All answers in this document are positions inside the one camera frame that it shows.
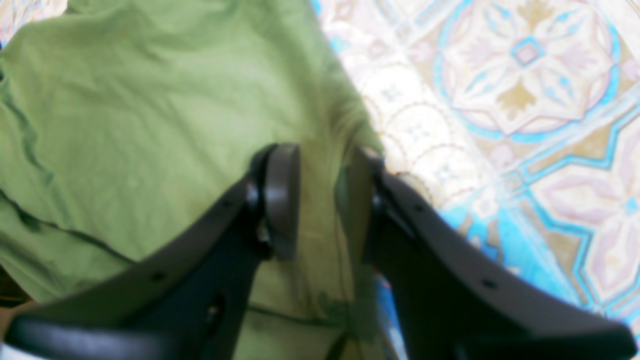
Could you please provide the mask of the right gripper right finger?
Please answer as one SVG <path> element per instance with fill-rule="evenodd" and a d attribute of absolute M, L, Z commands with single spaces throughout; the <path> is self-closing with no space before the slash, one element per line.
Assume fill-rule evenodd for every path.
<path fill-rule="evenodd" d="M 350 161 L 347 223 L 390 283 L 410 360 L 630 360 L 620 321 L 542 292 L 480 253 L 370 148 Z"/>

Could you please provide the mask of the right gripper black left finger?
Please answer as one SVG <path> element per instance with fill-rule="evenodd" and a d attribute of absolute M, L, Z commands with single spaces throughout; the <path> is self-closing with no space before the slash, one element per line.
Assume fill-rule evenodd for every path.
<path fill-rule="evenodd" d="M 300 148 L 269 145 L 170 244 L 91 289 L 19 314 L 7 360 L 230 360 L 260 264 L 297 255 Z"/>

